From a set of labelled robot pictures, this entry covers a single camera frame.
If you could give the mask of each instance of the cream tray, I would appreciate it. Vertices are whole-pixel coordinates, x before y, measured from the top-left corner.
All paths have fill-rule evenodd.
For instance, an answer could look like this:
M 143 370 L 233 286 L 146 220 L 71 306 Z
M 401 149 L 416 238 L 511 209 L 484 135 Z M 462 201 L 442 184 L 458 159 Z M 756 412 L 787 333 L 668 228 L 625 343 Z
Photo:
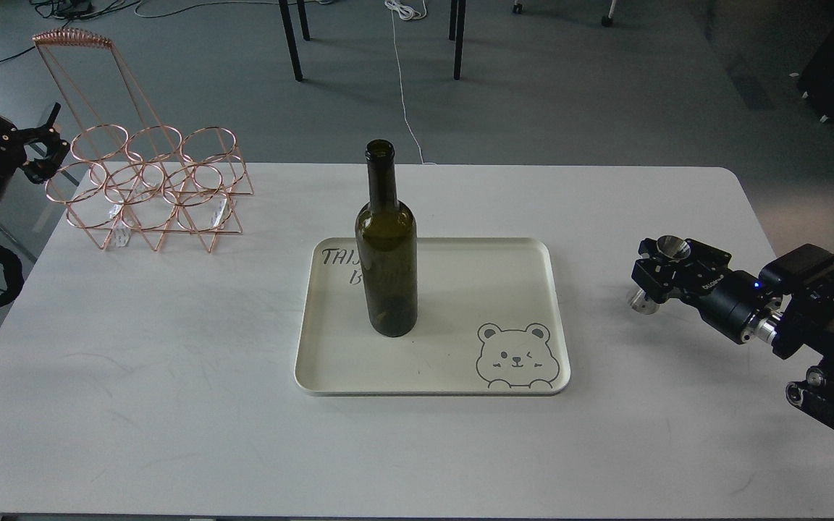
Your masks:
M 550 395 L 570 366 L 545 245 L 420 238 L 417 324 L 368 323 L 356 241 L 314 248 L 295 381 L 314 394 Z

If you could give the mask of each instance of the black table leg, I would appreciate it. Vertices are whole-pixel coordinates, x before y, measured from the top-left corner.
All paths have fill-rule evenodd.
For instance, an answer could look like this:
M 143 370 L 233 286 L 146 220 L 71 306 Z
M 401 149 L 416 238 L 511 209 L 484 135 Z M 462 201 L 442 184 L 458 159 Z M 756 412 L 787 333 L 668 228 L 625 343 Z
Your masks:
M 304 0 L 298 1 L 298 19 L 301 20 L 301 37 L 305 42 L 311 40 L 311 33 L 308 32 L 308 13 L 304 7 Z
M 456 39 L 456 0 L 450 0 L 450 40 Z
M 288 0 L 279 0 L 279 10 L 282 11 L 282 26 L 285 27 L 285 40 L 288 40 L 288 55 L 292 59 L 292 69 L 295 70 L 295 79 L 300 82 L 304 76 L 301 75 L 301 62 L 298 61 L 298 47 L 295 45 L 292 17 L 288 13 Z
M 453 68 L 452 78 L 457 80 L 463 75 L 463 34 L 466 32 L 466 0 L 459 1 L 459 10 L 456 14 L 456 63 Z

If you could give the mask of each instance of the bottle neck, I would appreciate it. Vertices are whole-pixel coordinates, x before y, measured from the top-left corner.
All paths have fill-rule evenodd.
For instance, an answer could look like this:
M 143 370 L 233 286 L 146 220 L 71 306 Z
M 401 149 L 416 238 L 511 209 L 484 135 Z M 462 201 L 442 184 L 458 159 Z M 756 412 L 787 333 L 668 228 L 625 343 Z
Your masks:
M 368 161 L 368 209 L 377 212 L 397 211 L 397 208 L 394 159 Z

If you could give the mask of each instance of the white table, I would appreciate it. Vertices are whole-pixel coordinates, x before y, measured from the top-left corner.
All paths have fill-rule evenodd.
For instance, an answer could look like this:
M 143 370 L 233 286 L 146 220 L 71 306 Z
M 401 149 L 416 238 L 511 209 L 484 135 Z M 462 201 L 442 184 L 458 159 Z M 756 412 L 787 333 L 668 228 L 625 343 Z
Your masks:
M 57 227 L 0 330 L 0 512 L 192 517 L 834 517 L 834 432 L 678 302 L 626 306 L 676 234 L 773 258 L 713 168 L 410 166 L 423 237 L 536 237 L 572 363 L 552 397 L 318 397 L 292 378 L 312 248 L 361 165 L 254 164 L 241 237 L 102 252 Z

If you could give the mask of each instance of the dark green glass bottle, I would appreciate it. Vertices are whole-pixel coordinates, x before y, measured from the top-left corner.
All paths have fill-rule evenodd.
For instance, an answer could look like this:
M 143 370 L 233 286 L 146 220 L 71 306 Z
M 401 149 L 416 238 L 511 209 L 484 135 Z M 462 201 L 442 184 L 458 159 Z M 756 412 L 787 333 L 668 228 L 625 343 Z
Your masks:
M 365 158 L 368 204 L 356 218 L 356 245 L 368 320 L 385 336 L 401 336 L 417 322 L 417 223 L 397 200 L 394 146 L 371 141 Z

